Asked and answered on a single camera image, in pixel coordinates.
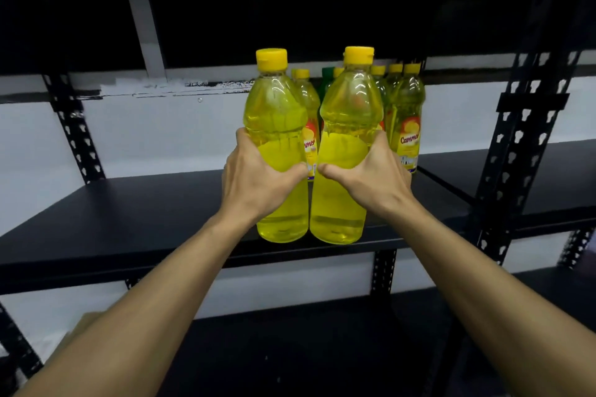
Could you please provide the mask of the person's left hand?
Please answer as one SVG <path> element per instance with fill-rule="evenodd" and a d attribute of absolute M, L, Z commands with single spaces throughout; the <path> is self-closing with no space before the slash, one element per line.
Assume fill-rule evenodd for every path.
<path fill-rule="evenodd" d="M 298 184 L 277 184 L 275 169 L 263 159 L 245 128 L 236 131 L 237 144 L 222 175 L 220 212 L 235 225 L 250 228 L 272 214 Z"/>

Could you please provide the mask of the person's right hand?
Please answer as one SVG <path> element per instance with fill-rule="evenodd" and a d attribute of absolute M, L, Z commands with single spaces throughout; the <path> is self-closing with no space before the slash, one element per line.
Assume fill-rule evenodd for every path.
<path fill-rule="evenodd" d="M 341 185 L 365 209 L 386 221 L 404 218 L 417 201 L 411 191 L 411 175 L 390 149 L 386 133 L 376 130 L 366 157 L 355 167 L 355 182 Z"/>

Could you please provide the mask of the yellow dish soap bottle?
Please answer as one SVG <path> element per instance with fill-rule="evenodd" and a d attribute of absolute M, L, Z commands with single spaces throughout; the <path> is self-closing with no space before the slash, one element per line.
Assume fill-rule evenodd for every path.
<path fill-rule="evenodd" d="M 351 244 L 363 231 L 367 211 L 321 164 L 351 169 L 367 155 L 383 118 L 380 92 L 370 73 L 374 48 L 348 46 L 344 70 L 328 89 L 319 113 L 324 122 L 310 204 L 310 232 L 330 244 Z"/>
<path fill-rule="evenodd" d="M 264 161 L 278 172 L 306 162 L 302 129 L 308 115 L 293 81 L 287 76 L 287 51 L 256 51 L 259 76 L 244 108 L 243 123 Z M 257 223 L 260 236 L 273 243 L 290 243 L 309 228 L 308 183 L 304 178 L 271 215 Z"/>

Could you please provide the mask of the person's right forearm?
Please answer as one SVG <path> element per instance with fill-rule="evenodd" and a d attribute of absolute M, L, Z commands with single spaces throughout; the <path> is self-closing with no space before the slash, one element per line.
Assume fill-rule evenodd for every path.
<path fill-rule="evenodd" d="M 515 397 L 596 397 L 596 333 L 508 273 L 415 199 L 367 208 L 411 246 Z"/>

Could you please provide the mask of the person's left forearm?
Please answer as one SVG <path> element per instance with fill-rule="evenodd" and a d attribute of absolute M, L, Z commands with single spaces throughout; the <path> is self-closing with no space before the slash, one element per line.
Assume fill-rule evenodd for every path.
<path fill-rule="evenodd" d="M 224 262 L 262 217 L 220 210 L 14 397 L 155 397 Z"/>

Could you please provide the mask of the cluster of yellow labelled bottles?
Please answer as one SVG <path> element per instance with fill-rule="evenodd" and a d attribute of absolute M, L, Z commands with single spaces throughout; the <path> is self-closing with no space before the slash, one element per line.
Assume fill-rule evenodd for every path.
<path fill-rule="evenodd" d="M 383 103 L 383 118 L 377 130 L 384 130 L 391 149 L 396 152 L 402 165 L 411 173 L 415 172 L 418 165 L 421 136 L 421 110 L 426 98 L 424 85 L 419 78 L 421 64 L 395 63 L 390 67 L 390 75 L 394 78 L 391 85 L 382 92 L 378 77 L 384 76 L 384 69 L 372 64 L 370 73 L 380 92 Z M 342 73 L 342 69 L 334 71 L 334 78 Z M 316 173 L 318 151 L 321 143 L 320 129 L 319 144 L 316 145 L 314 163 L 310 167 Z"/>

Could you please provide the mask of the green capped bottle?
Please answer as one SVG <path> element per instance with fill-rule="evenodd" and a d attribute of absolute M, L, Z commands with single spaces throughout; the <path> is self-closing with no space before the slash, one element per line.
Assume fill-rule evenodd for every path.
<path fill-rule="evenodd" d="M 321 84 L 318 87 L 319 99 L 323 102 L 325 94 L 327 93 L 330 85 L 334 81 L 335 67 L 326 67 L 322 69 Z"/>

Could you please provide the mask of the black perforated rack upright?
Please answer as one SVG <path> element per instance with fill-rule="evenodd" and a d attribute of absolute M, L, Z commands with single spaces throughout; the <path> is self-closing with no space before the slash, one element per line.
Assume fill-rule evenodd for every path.
<path fill-rule="evenodd" d="M 596 0 L 531 0 L 474 197 L 467 239 L 503 266 L 583 51 Z"/>
<path fill-rule="evenodd" d="M 12 356 L 18 368 L 29 379 L 43 368 L 43 362 L 27 341 L 16 322 L 0 303 L 0 344 Z"/>
<path fill-rule="evenodd" d="M 98 152 L 86 123 L 84 106 L 68 75 L 42 74 L 53 111 L 63 127 L 71 152 L 85 184 L 106 179 Z"/>
<path fill-rule="evenodd" d="M 592 241 L 594 233 L 596 233 L 596 227 L 580 228 L 572 231 L 563 247 L 557 266 L 570 270 L 575 268 L 587 250 L 590 241 Z"/>
<path fill-rule="evenodd" d="M 391 294 L 397 249 L 379 250 L 374 253 L 370 296 L 386 297 Z"/>

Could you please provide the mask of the wide black shelf board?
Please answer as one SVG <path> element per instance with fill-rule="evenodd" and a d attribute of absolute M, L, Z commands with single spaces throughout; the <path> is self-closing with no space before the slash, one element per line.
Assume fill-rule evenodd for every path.
<path fill-rule="evenodd" d="M 142 277 L 219 209 L 220 170 L 111 178 L 90 183 L 0 236 L 0 295 Z M 462 231 L 472 198 L 419 172 L 412 190 L 448 227 Z M 405 248 L 368 213 L 354 244 L 331 245 L 309 232 L 271 243 L 251 227 L 224 268 Z"/>

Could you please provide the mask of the low black shelf board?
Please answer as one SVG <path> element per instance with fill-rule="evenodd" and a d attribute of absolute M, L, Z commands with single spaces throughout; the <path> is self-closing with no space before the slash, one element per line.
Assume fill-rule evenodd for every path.
<path fill-rule="evenodd" d="M 158 397 L 421 397 L 436 288 L 193 321 Z"/>

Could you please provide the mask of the white vertical beam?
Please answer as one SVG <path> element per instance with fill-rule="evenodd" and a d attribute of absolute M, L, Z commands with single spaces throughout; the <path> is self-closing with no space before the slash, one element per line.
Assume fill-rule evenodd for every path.
<path fill-rule="evenodd" d="M 165 64 L 150 0 L 128 1 L 148 78 L 165 82 L 167 80 Z"/>

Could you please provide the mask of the narrow black shelf board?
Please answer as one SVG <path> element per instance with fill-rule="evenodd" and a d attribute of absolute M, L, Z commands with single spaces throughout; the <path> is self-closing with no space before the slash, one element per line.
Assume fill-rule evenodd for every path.
<path fill-rule="evenodd" d="M 488 150 L 422 154 L 419 170 L 473 203 Z M 513 239 L 596 227 L 596 139 L 549 143 Z"/>

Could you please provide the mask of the brown cardboard box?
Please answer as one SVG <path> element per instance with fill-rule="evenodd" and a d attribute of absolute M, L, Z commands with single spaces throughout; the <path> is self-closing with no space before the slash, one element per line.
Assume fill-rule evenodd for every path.
<path fill-rule="evenodd" d="M 71 344 L 71 342 L 81 333 L 83 333 L 87 328 L 89 328 L 93 323 L 103 315 L 104 311 L 93 311 L 93 312 L 86 312 L 84 313 L 81 318 L 78 320 L 76 326 L 67 332 L 61 339 L 61 341 L 57 344 L 56 348 L 50 354 L 49 358 L 44 363 L 47 365 L 51 363 L 53 359 L 67 346 Z"/>

